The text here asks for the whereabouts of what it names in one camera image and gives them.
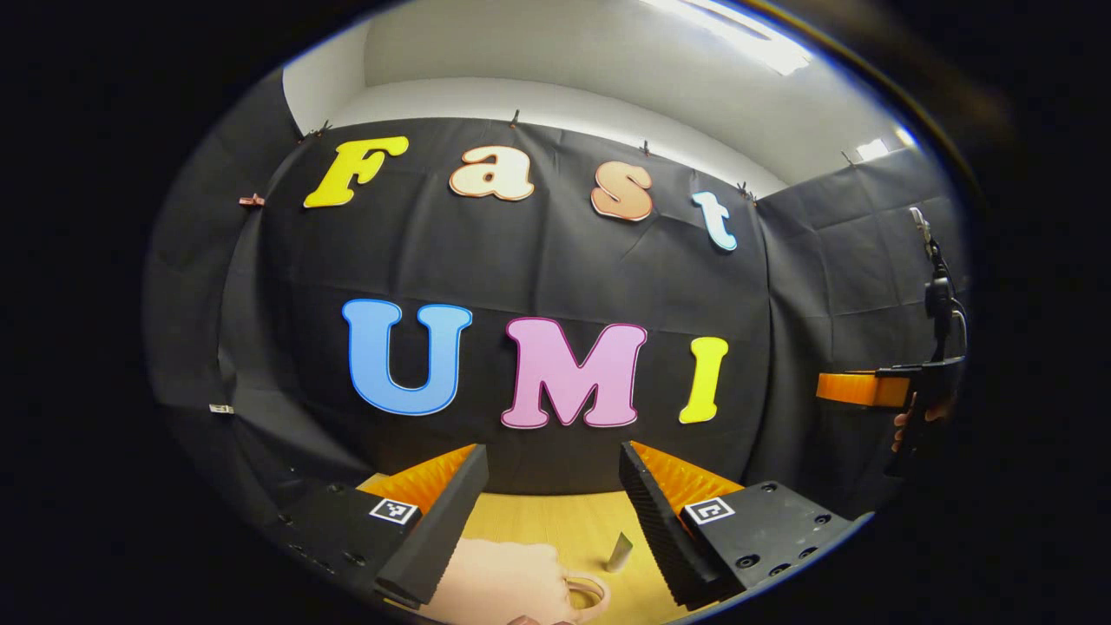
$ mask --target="table surface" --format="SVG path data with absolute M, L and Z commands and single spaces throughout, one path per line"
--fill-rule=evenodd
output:
M 377 474 L 364 484 L 386 477 Z M 632 552 L 624 568 L 609 573 L 605 562 L 621 533 L 632 543 Z M 467 520 L 462 537 L 498 543 L 547 543 L 559 551 L 564 568 L 601 577 L 610 587 L 610 607 L 591 621 L 592 625 L 659 625 L 690 614 L 672 601 L 637 522 L 637 513 L 623 491 L 552 496 L 482 493 Z M 591 605 L 592 597 L 571 593 L 575 607 Z

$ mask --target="pink letter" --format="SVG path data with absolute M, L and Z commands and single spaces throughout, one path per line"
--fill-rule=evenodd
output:
M 648 341 L 644 329 L 607 326 L 581 366 L 574 362 L 563 330 L 551 320 L 513 320 L 506 334 L 517 342 L 517 391 L 513 407 L 501 414 L 501 423 L 519 430 L 547 425 L 548 413 L 540 410 L 541 387 L 563 425 L 574 422 L 595 390 L 594 407 L 582 417 L 587 425 L 618 427 L 637 421 L 632 384 L 637 354 Z

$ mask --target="light blue letter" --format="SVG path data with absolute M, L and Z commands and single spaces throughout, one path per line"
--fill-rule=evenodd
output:
M 710 231 L 710 238 L 718 246 L 725 250 L 737 249 L 737 239 L 725 231 L 725 219 L 729 219 L 729 209 L 718 203 L 718 196 L 710 191 L 694 193 L 694 203 L 702 206 L 702 218 L 705 219 L 705 229 Z
M 376 409 L 396 415 L 429 415 L 448 407 L 459 386 L 459 335 L 471 325 L 471 311 L 432 303 L 417 311 L 428 329 L 428 382 L 404 389 L 390 377 L 390 329 L 401 321 L 397 304 L 379 299 L 352 299 L 343 304 L 351 326 L 351 383 Z

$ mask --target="white wall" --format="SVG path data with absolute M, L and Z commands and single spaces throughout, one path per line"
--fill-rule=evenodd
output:
M 291 82 L 287 78 L 286 94 L 290 100 L 294 99 L 289 88 Z M 323 105 L 322 97 L 297 95 L 298 99 L 312 100 L 313 105 Z M 516 109 L 521 110 L 520 121 L 527 123 L 563 128 L 635 147 L 642 145 L 647 139 L 652 153 L 727 182 L 748 182 L 748 189 L 757 196 L 787 187 L 744 154 L 671 118 L 613 98 L 543 82 L 497 78 L 393 82 L 362 90 L 342 107 L 314 114 L 320 121 L 327 117 L 333 127 L 339 127 L 421 117 L 509 121 Z M 293 114 L 297 118 L 298 112 L 294 110 Z
M 286 102 L 302 134 L 320 129 L 324 120 L 366 89 L 367 30 L 368 22 L 349 28 L 286 65 Z

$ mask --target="black fabric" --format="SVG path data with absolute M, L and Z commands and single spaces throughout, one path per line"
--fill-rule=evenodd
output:
M 408 137 L 409 149 L 387 157 L 369 183 L 352 182 L 349 203 L 302 206 L 339 143 L 390 135 Z M 182 173 L 190 188 L 171 192 L 151 271 L 164 278 L 173 265 L 180 276 L 148 281 L 159 293 L 148 295 L 148 330 L 160 332 L 148 336 L 163 403 L 231 403 L 237 419 L 291 464 L 347 483 L 482 443 L 489 447 L 489 492 L 615 491 L 614 450 L 637 440 L 730 480 L 777 480 L 848 517 L 873 510 L 898 487 L 879 475 L 892 415 L 819 404 L 814 389 L 822 372 L 929 357 L 931 325 L 921 303 L 929 264 L 909 205 L 931 222 L 968 303 L 959 210 L 919 152 L 900 150 L 845 168 L 753 206 L 725 181 L 554 128 L 422 119 L 332 129 L 301 144 L 291 137 L 270 147 L 284 151 L 268 161 L 269 177 L 261 165 L 247 180 L 223 161 L 191 163 L 198 169 Z M 532 195 L 510 202 L 449 189 L 461 154 L 483 144 L 529 154 Z M 219 148 L 206 145 L 199 154 Z M 648 169 L 649 218 L 625 222 L 593 211 L 593 172 L 608 160 Z M 259 187 L 247 182 L 264 177 L 267 205 L 248 216 L 233 201 L 256 192 Z M 737 250 L 723 252 L 710 240 L 691 200 L 699 191 L 715 193 L 729 208 Z M 207 200 L 197 193 L 208 193 Z M 189 214 L 211 228 L 181 230 L 176 220 L 183 223 Z M 390 367 L 393 380 L 409 387 L 428 375 L 427 332 L 417 310 L 451 303 L 472 311 L 452 404 L 414 417 L 384 413 L 359 397 L 340 315 L 356 298 L 402 308 Z M 188 325 L 189 315 L 199 321 Z M 607 325 L 645 327 L 634 385 L 638 421 L 593 429 L 580 416 L 562 426 L 543 397 L 552 415 L 546 427 L 503 426 L 517 366 L 517 345 L 504 329 L 524 316 L 558 321 L 580 362 Z M 682 425 L 678 415 L 694 370 L 690 342 L 700 336 L 730 345 L 719 413 L 711 422 Z
M 336 145 L 391 135 L 409 149 L 388 157 L 347 204 L 302 208 L 336 158 Z M 448 188 L 474 147 L 503 144 L 531 159 L 536 191 L 510 202 L 468 198 Z M 644 167 L 654 211 L 640 222 L 597 214 L 594 171 L 609 160 Z M 691 195 L 714 192 L 729 208 L 738 249 L 719 250 Z M 765 253 L 751 203 L 735 187 L 635 148 L 556 128 L 472 119 L 376 122 L 330 130 L 300 154 L 267 198 L 262 246 L 283 292 L 268 305 L 284 312 L 280 337 L 296 364 L 300 399 L 334 437 L 383 473 L 483 443 L 496 493 L 571 494 L 620 490 L 619 444 L 657 446 L 738 478 L 754 441 L 767 387 L 769 306 Z M 356 298 L 392 301 L 403 319 L 391 335 L 391 375 L 427 380 L 424 303 L 471 310 L 461 340 L 454 401 L 426 416 L 381 412 L 356 393 L 348 370 L 349 327 L 340 314 Z M 517 345 L 506 325 L 556 320 L 581 362 L 609 324 L 648 330 L 637 361 L 628 427 L 570 426 L 552 415 L 539 430 L 500 422 L 512 405 Z M 682 425 L 694 372 L 691 341 L 729 342 L 708 423 Z
M 227 404 L 218 363 L 224 275 L 247 212 L 299 134 L 281 72 L 244 94 L 197 147 L 166 198 L 151 234 L 143 283 L 143 343 L 161 404 Z
M 882 475 L 897 413 L 818 402 L 820 373 L 925 362 L 931 264 L 908 210 L 930 222 L 958 296 L 971 302 L 953 193 L 917 150 L 847 167 L 758 201 L 771 284 L 772 365 L 744 483 L 775 480 L 839 515 L 875 510 L 901 481 Z M 949 354 L 960 353 L 954 325 Z

